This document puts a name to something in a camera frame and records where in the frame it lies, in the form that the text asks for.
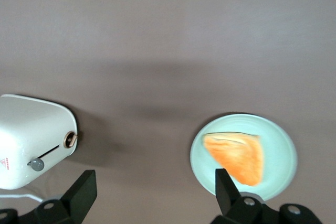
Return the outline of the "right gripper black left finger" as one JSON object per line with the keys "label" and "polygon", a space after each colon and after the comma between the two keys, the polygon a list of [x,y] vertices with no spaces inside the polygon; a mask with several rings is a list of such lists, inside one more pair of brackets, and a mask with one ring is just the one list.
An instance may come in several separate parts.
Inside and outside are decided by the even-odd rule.
{"label": "right gripper black left finger", "polygon": [[82,223],[97,198],[96,172],[84,171],[60,199],[34,210],[37,223]]}

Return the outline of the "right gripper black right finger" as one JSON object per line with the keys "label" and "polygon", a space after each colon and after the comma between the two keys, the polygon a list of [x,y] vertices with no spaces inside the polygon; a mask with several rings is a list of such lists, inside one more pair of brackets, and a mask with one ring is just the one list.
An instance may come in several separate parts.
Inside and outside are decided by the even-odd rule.
{"label": "right gripper black right finger", "polygon": [[242,196],[223,168],[215,172],[215,195],[222,214],[212,223],[280,223],[279,212],[255,196]]}

